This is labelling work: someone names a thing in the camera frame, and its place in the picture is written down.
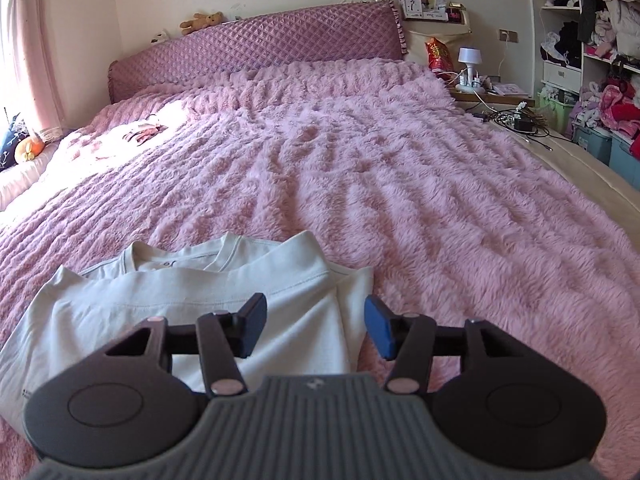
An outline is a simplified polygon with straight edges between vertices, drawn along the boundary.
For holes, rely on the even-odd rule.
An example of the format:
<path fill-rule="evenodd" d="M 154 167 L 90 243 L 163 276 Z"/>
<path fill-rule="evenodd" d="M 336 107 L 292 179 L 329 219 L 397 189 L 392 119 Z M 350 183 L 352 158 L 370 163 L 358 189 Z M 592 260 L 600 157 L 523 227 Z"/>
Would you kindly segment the white sweatshirt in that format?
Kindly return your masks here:
<path fill-rule="evenodd" d="M 239 311 L 256 292 L 268 313 L 239 364 L 250 388 L 268 375 L 352 372 L 372 289 L 372 269 L 326 260 L 308 231 L 285 242 L 227 233 L 178 252 L 134 243 L 80 273 L 61 266 L 1 350 L 1 416 L 21 431 L 32 393 L 151 316 L 192 324 L 209 312 Z"/>

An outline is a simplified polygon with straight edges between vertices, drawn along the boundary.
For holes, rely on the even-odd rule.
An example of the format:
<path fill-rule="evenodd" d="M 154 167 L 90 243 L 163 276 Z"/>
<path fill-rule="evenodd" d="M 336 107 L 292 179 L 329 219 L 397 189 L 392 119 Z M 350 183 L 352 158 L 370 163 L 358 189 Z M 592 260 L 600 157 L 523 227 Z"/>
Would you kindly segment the pile of pink red clothes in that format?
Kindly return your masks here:
<path fill-rule="evenodd" d="M 603 127 L 628 139 L 639 136 L 639 100 L 629 84 L 597 84 L 582 88 L 574 109 L 574 122 L 589 128 Z"/>

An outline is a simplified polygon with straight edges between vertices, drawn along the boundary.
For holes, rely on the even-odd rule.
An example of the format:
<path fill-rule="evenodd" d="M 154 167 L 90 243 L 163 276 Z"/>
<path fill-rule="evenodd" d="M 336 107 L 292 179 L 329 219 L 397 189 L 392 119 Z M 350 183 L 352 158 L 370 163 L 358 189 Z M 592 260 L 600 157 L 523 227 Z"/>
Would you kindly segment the white shelving unit with clothes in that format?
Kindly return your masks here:
<path fill-rule="evenodd" d="M 539 83 L 578 96 L 639 73 L 639 0 L 534 0 Z"/>

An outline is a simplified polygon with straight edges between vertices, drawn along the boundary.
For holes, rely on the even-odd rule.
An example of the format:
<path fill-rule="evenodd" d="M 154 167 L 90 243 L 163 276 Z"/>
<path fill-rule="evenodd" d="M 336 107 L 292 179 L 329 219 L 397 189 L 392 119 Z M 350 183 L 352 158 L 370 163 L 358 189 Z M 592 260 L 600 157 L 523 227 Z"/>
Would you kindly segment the pink fluffy blanket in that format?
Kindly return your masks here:
<path fill-rule="evenodd" d="M 2 348 L 61 266 L 305 231 L 326 260 L 372 269 L 393 310 L 484 318 L 590 385 L 608 414 L 597 468 L 638 471 L 636 248 L 413 63 L 220 73 L 104 107 L 2 212 Z"/>

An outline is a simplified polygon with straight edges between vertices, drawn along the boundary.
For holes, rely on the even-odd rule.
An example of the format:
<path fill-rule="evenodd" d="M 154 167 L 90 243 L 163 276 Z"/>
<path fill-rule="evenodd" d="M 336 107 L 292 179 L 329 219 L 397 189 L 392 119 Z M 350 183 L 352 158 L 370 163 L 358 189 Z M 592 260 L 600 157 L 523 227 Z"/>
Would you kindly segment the orange plush toy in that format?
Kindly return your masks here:
<path fill-rule="evenodd" d="M 46 147 L 46 142 L 37 133 L 31 133 L 27 138 L 18 142 L 14 151 L 14 160 L 17 164 L 26 164 L 37 158 Z"/>

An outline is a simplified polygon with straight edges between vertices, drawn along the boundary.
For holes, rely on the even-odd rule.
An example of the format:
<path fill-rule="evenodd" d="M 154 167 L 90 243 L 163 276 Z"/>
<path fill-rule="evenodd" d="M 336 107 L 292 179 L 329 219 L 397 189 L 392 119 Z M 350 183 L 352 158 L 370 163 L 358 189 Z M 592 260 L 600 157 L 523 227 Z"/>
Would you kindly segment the teal storage bin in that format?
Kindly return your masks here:
<path fill-rule="evenodd" d="M 573 142 L 605 165 L 610 163 L 612 136 L 606 130 L 575 124 Z"/>

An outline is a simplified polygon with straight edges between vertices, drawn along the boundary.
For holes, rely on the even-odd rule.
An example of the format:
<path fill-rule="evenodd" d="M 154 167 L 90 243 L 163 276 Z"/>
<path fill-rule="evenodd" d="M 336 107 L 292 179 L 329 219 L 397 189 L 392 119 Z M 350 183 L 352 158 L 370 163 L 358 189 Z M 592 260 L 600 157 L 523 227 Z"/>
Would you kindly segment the dark blue floral pillow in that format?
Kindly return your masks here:
<path fill-rule="evenodd" d="M 21 114 L 16 114 L 10 121 L 8 130 L 1 137 L 0 170 L 16 165 L 15 151 L 17 144 L 29 137 L 29 128 Z"/>

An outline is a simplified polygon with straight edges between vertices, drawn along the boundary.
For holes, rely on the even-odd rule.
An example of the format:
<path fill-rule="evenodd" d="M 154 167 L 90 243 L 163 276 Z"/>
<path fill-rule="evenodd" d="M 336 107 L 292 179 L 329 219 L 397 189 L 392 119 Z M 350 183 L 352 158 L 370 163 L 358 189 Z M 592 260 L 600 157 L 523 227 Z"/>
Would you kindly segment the green storage bin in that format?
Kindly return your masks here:
<path fill-rule="evenodd" d="M 536 96 L 539 113 L 547 119 L 549 128 L 562 134 L 570 124 L 570 113 L 575 104 L 576 99 L 572 94 L 566 96 L 558 89 L 542 89 Z"/>

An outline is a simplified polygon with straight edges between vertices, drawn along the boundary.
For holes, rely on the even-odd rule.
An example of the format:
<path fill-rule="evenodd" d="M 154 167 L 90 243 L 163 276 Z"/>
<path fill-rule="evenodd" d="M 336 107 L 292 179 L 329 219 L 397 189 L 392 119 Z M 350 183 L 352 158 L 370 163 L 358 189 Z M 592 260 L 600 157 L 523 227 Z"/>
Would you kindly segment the wooden nightstand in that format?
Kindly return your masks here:
<path fill-rule="evenodd" d="M 529 96 L 500 96 L 500 94 L 485 92 L 477 96 L 475 93 L 461 92 L 456 87 L 449 87 L 448 91 L 458 102 L 465 103 L 483 103 L 490 106 L 517 106 L 521 102 L 525 102 L 529 107 L 534 107 L 536 102 Z"/>

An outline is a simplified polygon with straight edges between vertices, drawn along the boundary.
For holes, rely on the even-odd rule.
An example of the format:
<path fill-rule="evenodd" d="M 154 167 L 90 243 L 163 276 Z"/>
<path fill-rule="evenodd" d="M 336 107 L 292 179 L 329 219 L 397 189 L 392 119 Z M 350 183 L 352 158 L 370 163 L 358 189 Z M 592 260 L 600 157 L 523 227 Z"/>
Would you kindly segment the pink curtain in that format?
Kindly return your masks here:
<path fill-rule="evenodd" d="M 1 81 L 1 102 L 30 130 L 48 142 L 64 136 L 44 0 L 1 0 Z"/>

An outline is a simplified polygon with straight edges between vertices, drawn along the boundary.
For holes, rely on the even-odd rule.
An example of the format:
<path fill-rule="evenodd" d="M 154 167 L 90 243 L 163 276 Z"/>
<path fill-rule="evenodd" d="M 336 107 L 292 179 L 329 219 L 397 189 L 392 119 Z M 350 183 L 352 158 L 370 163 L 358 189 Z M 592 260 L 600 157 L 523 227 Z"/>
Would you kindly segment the red snack bag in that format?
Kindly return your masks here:
<path fill-rule="evenodd" d="M 427 66 L 432 72 L 452 72 L 454 70 L 454 62 L 452 62 L 448 47 L 437 38 L 431 37 L 425 41 L 425 51 Z"/>

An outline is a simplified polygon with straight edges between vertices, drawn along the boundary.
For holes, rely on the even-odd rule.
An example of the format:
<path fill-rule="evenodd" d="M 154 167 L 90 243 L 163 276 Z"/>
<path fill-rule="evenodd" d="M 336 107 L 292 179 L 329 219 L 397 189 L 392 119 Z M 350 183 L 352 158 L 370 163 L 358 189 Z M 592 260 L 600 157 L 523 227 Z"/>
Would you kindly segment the brown teddy bear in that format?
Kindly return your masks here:
<path fill-rule="evenodd" d="M 190 35 L 192 32 L 220 25 L 224 21 L 224 14 L 215 12 L 213 14 L 195 13 L 190 20 L 180 23 L 180 32 L 182 36 Z"/>

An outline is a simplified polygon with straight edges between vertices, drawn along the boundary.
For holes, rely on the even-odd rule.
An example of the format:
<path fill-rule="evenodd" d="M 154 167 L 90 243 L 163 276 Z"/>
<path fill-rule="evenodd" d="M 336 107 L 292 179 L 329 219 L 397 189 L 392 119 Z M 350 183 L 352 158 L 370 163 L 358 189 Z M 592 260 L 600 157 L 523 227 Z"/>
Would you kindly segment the question mark calendar card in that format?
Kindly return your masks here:
<path fill-rule="evenodd" d="M 406 20 L 420 20 L 420 18 L 423 18 L 422 0 L 401 0 L 401 6 Z"/>

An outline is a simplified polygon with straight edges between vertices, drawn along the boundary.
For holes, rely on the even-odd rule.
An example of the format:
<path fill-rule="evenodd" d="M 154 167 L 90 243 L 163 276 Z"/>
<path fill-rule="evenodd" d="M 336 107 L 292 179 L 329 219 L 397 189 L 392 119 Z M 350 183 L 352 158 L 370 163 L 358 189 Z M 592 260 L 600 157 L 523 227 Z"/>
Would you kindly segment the wall power outlet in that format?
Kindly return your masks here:
<path fill-rule="evenodd" d="M 498 39 L 502 42 L 508 42 L 509 44 L 518 43 L 518 32 L 509 29 L 499 29 Z"/>

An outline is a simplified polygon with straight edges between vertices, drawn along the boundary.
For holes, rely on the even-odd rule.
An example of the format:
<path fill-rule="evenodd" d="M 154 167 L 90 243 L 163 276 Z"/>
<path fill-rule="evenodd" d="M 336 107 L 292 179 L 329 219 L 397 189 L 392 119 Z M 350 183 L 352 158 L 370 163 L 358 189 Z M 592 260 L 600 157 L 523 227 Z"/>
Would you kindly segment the white bedside wall shelf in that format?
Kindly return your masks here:
<path fill-rule="evenodd" d="M 425 36 L 465 36 L 472 34 L 469 13 L 465 8 L 451 8 L 445 14 L 430 12 L 427 18 L 402 21 L 406 32 Z"/>

